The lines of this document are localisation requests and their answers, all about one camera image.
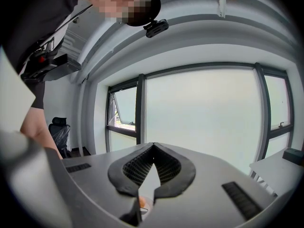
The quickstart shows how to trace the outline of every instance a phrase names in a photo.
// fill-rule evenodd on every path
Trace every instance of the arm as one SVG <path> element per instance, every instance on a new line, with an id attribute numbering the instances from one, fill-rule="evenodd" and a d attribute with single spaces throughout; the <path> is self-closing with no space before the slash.
<path id="1" fill-rule="evenodd" d="M 24 119 L 20 132 L 27 137 L 34 139 L 43 147 L 49 147 L 56 150 L 59 157 L 62 159 L 48 130 L 43 109 L 31 107 Z"/>

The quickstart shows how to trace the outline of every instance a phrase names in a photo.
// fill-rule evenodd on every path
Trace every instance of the frosted window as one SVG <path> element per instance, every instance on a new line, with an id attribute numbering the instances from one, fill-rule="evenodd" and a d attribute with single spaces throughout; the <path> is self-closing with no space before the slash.
<path id="1" fill-rule="evenodd" d="M 110 134 L 110 150 L 122 150 L 136 145 L 136 138 L 109 131 Z"/>
<path id="2" fill-rule="evenodd" d="M 286 83 L 283 78 L 265 76 L 270 97 L 271 129 L 290 124 L 289 102 Z"/>
<path id="3" fill-rule="evenodd" d="M 202 70 L 147 80 L 147 142 L 226 160 L 245 174 L 261 133 L 253 70 Z"/>
<path id="4" fill-rule="evenodd" d="M 270 139 L 265 158 L 287 148 L 289 133 Z"/>
<path id="5" fill-rule="evenodd" d="M 114 93 L 116 108 L 122 124 L 135 124 L 135 101 L 137 87 Z"/>

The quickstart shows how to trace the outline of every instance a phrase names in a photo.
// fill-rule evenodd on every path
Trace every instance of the office chair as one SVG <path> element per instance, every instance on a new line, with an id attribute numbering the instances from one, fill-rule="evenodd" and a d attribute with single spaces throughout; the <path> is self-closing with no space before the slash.
<path id="1" fill-rule="evenodd" d="M 67 141 L 71 126 L 67 125 L 67 119 L 61 117 L 54 117 L 52 123 L 48 126 L 53 140 L 61 154 L 62 158 L 68 158 Z"/>

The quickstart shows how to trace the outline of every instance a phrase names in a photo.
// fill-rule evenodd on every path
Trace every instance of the window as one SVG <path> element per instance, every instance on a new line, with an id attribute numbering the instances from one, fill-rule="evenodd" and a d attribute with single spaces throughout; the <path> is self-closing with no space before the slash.
<path id="1" fill-rule="evenodd" d="M 136 89 L 133 87 L 110 94 L 112 114 L 109 125 L 135 131 Z"/>
<path id="2" fill-rule="evenodd" d="M 163 142 L 219 157 L 254 177 L 249 164 L 291 146 L 287 73 L 258 63 L 141 74 L 110 87 L 108 97 L 107 151 Z"/>
<path id="3" fill-rule="evenodd" d="M 253 70 L 201 70 L 147 80 L 147 142 L 210 154 L 249 174 L 261 100 Z"/>
<path id="4" fill-rule="evenodd" d="M 107 152 L 125 149 L 142 142 L 140 127 L 142 103 L 137 102 L 142 94 L 143 75 L 109 87 L 105 131 Z"/>
<path id="5" fill-rule="evenodd" d="M 282 149 L 287 148 L 289 133 L 285 133 L 276 138 L 270 139 L 265 158 L 278 153 Z"/>
<path id="6" fill-rule="evenodd" d="M 122 150 L 136 145 L 136 138 L 121 133 L 109 131 L 110 134 L 110 151 Z"/>
<path id="7" fill-rule="evenodd" d="M 271 129 L 290 124 L 290 109 L 285 79 L 265 76 L 270 98 Z"/>

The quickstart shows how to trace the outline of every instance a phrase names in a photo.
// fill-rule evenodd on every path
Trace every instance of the black shirt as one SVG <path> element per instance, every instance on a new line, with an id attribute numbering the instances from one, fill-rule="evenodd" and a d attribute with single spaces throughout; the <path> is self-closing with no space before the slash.
<path id="1" fill-rule="evenodd" d="M 12 66 L 20 73 L 26 58 L 72 13 L 78 0 L 9 0 L 2 4 L 1 41 Z M 32 107 L 43 108 L 44 83 L 29 87 L 36 96 Z"/>

